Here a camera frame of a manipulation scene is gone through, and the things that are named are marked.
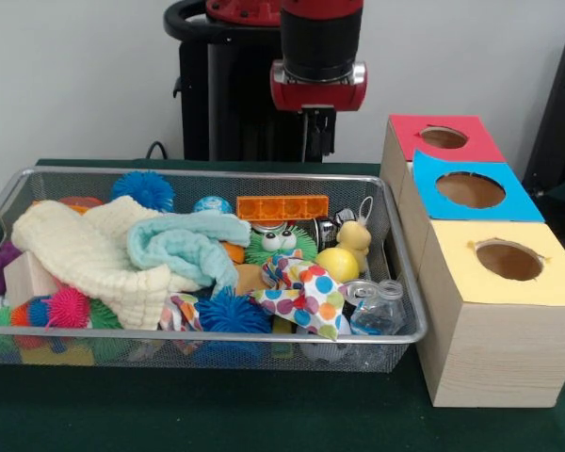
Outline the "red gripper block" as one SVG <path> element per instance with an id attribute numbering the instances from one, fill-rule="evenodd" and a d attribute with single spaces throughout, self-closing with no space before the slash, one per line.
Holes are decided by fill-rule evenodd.
<path id="1" fill-rule="evenodd" d="M 348 76 L 333 82 L 306 82 L 291 76 L 281 60 L 274 60 L 270 69 L 270 91 L 274 105 L 281 111 L 330 108 L 336 111 L 357 111 L 367 89 L 364 62 L 355 62 Z M 309 113 L 309 161 L 319 163 L 323 155 L 334 153 L 335 113 L 324 113 L 322 151 L 319 113 Z"/>

